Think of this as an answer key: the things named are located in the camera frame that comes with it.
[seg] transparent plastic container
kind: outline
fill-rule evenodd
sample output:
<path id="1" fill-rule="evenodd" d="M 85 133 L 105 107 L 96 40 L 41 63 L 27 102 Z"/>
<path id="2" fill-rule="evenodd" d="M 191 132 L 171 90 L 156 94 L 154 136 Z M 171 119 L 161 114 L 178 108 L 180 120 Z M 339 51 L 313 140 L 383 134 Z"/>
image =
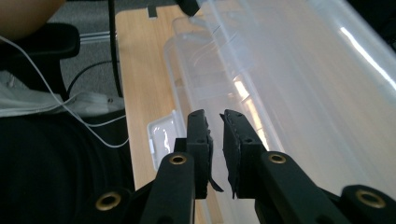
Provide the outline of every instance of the transparent plastic container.
<path id="1" fill-rule="evenodd" d="M 244 113 L 268 150 L 291 155 L 337 195 L 363 184 L 396 199 L 396 57 L 341 0 L 204 1 L 165 46 L 177 109 L 204 109 L 225 223 L 254 223 L 232 200 L 219 113 Z"/>

